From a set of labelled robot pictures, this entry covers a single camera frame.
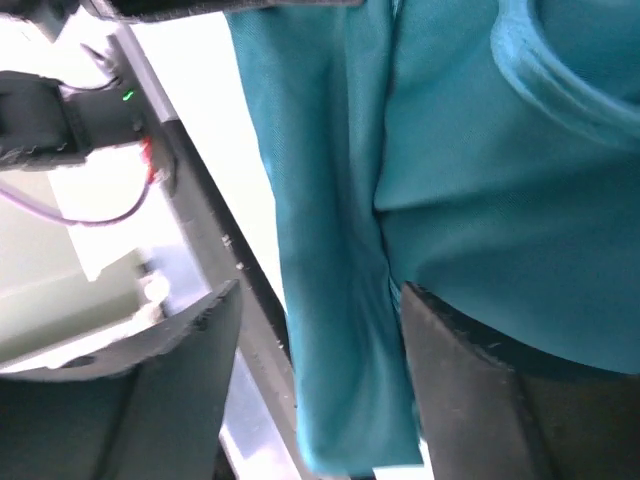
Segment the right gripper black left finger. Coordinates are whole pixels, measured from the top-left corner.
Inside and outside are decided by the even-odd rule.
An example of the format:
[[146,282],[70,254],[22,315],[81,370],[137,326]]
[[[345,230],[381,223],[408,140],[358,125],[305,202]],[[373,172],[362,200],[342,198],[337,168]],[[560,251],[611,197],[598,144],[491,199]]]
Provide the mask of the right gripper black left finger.
[[226,283],[168,352],[86,382],[1,383],[4,479],[211,479],[241,323]]

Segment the teal satin napkin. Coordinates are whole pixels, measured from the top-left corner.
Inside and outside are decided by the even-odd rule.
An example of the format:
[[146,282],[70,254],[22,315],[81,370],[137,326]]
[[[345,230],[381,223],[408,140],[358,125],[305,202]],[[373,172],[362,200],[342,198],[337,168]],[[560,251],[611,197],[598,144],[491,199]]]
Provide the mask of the teal satin napkin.
[[421,459],[406,284],[639,379],[637,2],[367,1],[227,22],[275,198],[313,472]]

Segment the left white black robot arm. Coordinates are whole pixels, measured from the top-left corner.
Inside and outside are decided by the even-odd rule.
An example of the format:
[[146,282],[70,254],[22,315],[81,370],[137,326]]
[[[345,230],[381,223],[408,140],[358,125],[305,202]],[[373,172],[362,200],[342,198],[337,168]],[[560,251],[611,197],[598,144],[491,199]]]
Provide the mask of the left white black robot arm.
[[153,169],[173,175],[163,124],[175,111],[132,29],[119,23],[107,41],[104,53],[86,50],[108,77],[101,86],[2,72],[2,170],[81,165],[95,150],[141,142]]

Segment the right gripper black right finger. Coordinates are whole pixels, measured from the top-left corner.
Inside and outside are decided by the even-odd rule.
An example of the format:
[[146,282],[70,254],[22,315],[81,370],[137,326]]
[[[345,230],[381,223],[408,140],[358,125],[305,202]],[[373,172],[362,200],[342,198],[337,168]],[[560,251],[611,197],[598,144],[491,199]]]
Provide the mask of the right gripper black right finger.
[[413,284],[401,325],[438,479],[635,479],[639,379],[527,346]]

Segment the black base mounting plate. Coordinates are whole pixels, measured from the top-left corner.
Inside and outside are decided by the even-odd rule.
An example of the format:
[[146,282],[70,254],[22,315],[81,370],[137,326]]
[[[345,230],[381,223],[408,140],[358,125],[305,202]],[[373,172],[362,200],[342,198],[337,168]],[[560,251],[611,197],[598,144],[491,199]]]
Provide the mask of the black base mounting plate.
[[222,343],[233,364],[221,420],[220,445],[239,479],[310,479],[296,445],[293,371],[283,329],[284,309],[204,161],[144,54],[134,32],[111,38],[149,112],[152,158],[200,276],[212,290],[235,284],[239,333]]

